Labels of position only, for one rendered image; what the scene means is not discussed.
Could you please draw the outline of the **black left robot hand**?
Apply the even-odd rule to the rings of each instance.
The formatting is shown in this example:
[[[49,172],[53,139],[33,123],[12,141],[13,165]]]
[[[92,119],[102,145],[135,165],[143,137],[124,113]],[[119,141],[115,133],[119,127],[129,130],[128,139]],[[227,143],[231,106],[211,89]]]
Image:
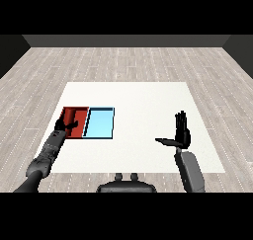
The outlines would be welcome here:
[[[65,124],[63,120],[64,120],[64,115],[61,115],[60,118],[55,122],[55,126],[54,126],[55,130],[66,131],[67,129],[71,129],[73,127],[78,126],[78,121],[74,123],[70,123],[70,124]]]

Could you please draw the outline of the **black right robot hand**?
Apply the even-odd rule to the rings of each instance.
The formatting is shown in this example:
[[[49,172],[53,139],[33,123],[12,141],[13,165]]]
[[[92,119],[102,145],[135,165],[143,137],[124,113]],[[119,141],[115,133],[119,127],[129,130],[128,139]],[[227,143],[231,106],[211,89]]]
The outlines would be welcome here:
[[[187,117],[184,111],[175,115],[176,133],[174,139],[156,138],[157,142],[166,146],[174,146],[180,149],[188,149],[191,145],[191,134],[187,128]]]

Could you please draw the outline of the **red shallow open box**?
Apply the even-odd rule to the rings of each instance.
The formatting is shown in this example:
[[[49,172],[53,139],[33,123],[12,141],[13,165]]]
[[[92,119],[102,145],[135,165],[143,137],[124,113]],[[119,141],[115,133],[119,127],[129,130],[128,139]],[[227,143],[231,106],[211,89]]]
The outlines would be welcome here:
[[[88,107],[64,107],[62,109],[61,115],[65,125],[77,122],[75,126],[65,129],[67,139],[81,139],[84,137],[88,111]]]

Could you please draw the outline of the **light blue shallow open box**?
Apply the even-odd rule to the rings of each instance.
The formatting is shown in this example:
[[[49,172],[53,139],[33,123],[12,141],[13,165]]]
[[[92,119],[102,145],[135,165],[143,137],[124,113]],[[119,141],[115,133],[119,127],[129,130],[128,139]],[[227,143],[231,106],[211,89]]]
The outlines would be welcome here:
[[[84,139],[112,139],[115,109],[112,107],[92,107],[88,111],[83,128]]]

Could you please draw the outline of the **dark grey robot body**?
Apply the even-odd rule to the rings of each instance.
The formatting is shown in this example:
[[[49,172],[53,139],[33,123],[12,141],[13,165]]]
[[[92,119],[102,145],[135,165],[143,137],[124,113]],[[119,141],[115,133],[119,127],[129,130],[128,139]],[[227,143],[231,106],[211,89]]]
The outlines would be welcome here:
[[[124,181],[123,174],[117,173],[112,182],[100,185],[97,193],[156,193],[156,189],[151,184],[141,182],[136,173],[130,174],[129,181]]]

